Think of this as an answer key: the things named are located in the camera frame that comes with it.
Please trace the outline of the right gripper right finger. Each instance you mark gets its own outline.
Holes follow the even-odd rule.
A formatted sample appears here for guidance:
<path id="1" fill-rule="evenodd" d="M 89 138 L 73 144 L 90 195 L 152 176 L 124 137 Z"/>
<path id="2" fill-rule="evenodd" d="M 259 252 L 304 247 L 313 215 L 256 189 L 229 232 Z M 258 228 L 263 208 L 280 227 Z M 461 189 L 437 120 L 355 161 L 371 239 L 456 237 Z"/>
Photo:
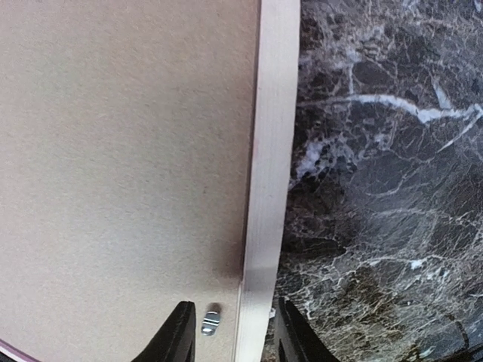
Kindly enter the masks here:
<path id="1" fill-rule="evenodd" d="M 296 306 L 285 298 L 278 299 L 274 342 L 277 361 L 339 362 L 317 337 Z"/>

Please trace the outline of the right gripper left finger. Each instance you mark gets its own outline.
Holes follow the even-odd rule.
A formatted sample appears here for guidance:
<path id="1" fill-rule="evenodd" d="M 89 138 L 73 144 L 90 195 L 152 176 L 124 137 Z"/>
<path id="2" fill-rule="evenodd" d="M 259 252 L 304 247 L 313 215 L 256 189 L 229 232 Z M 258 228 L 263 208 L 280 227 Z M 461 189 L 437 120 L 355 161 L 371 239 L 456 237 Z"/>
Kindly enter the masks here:
<path id="1" fill-rule="evenodd" d="M 132 361 L 193 362 L 195 326 L 195 303 L 179 302 L 148 345 Z"/>

